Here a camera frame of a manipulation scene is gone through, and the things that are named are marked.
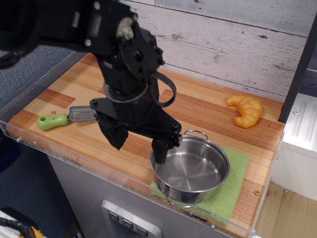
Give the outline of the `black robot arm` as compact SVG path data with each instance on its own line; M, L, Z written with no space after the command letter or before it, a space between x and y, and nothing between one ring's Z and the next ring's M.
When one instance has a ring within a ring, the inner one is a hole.
M92 53L104 77L106 97L93 99L95 119L109 143L120 149L130 131L150 137L154 159L181 143L181 124L164 111L158 72L164 64L156 38L138 15L116 0L3 0L0 3L0 66L14 66L39 45Z

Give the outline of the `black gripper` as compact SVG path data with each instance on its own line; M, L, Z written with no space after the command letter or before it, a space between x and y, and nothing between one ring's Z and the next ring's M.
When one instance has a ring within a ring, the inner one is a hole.
M155 162L163 164L168 150L181 143L181 124L153 101L158 98L159 86L151 84L133 101L96 98L90 106L96 112L101 132L114 148L120 150L131 131L153 139Z

